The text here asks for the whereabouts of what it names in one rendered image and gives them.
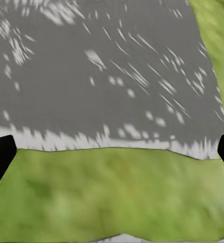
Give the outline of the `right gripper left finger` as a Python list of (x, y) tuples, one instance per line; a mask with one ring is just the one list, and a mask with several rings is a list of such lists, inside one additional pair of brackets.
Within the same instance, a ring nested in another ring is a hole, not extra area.
[(0, 180), (17, 154), (12, 135), (0, 137)]

